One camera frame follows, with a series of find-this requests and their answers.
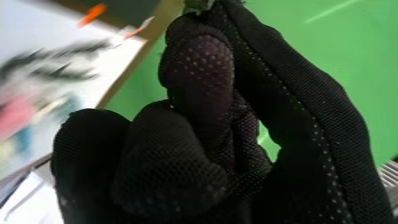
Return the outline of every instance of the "white surface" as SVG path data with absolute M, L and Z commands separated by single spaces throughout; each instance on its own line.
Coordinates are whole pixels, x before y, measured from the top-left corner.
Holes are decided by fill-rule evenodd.
M 40 4 L 30 0 L 3 0 L 0 2 L 0 64 L 12 56 L 42 48 L 51 50 L 65 47 L 71 43 L 103 40 L 104 38 L 115 41 L 122 40 L 122 36 L 117 35 L 119 31 L 108 25 L 94 22 L 88 26 L 78 28 L 81 15 L 58 6 Z M 53 89 L 60 93 L 62 89 L 72 89 L 83 108 L 96 107 L 142 45 L 144 40 L 131 38 L 122 41 L 122 45 L 112 51 L 99 55 L 92 63 L 94 73 L 99 74 L 94 80 L 67 87 L 58 83 L 55 88 L 40 88 L 39 91 L 55 94 Z M 23 91 L 33 87 L 35 85 L 30 84 Z M 0 158 L 0 180 L 49 154 L 56 129 L 58 124 L 55 123 L 44 122 L 35 125 L 32 150 L 24 153 L 14 153 L 7 160 Z
M 8 201 L 0 210 L 0 224 L 62 224 L 62 215 L 58 211 L 56 194 L 49 185 L 44 184 L 39 191 L 19 204 L 28 193 L 42 182 L 35 173 L 30 173 Z

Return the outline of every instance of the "green background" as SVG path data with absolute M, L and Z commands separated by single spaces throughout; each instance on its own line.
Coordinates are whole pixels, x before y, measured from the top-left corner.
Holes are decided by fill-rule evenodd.
M 396 127 L 396 0 L 247 0 L 247 8 L 266 25 L 341 82 L 362 113 L 376 165 L 398 153 Z M 156 72 L 163 38 L 108 103 L 129 119 L 145 104 L 165 98 Z M 271 158 L 277 154 L 266 131 L 259 143 Z

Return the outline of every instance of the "glove finger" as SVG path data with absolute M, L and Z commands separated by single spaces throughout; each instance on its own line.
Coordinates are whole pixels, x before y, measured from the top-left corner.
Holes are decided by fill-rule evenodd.
M 156 222 L 204 213 L 223 197 L 227 174 L 167 101 L 135 117 L 120 158 L 112 198 L 124 211 Z
M 234 170 L 238 173 L 271 168 L 266 151 L 257 145 L 259 125 L 250 106 L 234 91 L 232 100 L 232 148 L 236 156 Z
M 229 170 L 232 151 L 222 144 L 231 140 L 232 70 L 225 37 L 191 15 L 181 16 L 167 30 L 160 82 L 172 106 L 191 123 L 207 157 Z
M 390 223 L 366 125 L 337 82 L 234 1 L 220 0 L 206 16 L 232 44 L 236 88 L 282 148 L 261 198 L 271 207 L 254 206 L 257 214 L 271 211 L 273 223 Z
M 129 121 L 104 110 L 71 114 L 53 142 L 51 173 L 65 223 L 110 223 L 110 183 Z

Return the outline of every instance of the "textured glove fabric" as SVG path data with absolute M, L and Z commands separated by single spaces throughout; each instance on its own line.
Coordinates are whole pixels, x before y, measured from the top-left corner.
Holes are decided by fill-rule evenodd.
M 220 0 L 204 21 L 227 36 L 236 89 L 282 148 L 254 219 L 259 223 L 392 223 L 366 125 L 337 82 L 241 4 Z
M 158 76 L 168 100 L 131 122 L 81 110 L 62 125 L 65 224 L 392 224 L 344 90 L 238 1 L 174 21 Z M 280 145 L 273 164 L 257 120 Z

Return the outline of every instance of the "gloved hand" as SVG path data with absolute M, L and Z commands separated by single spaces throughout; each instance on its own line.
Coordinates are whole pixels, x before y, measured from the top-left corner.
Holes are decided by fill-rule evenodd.
M 81 110 L 62 125 L 65 223 L 392 224 L 343 88 L 232 0 L 174 21 L 160 82 L 168 100 L 133 122 Z M 280 145 L 273 165 L 255 119 Z

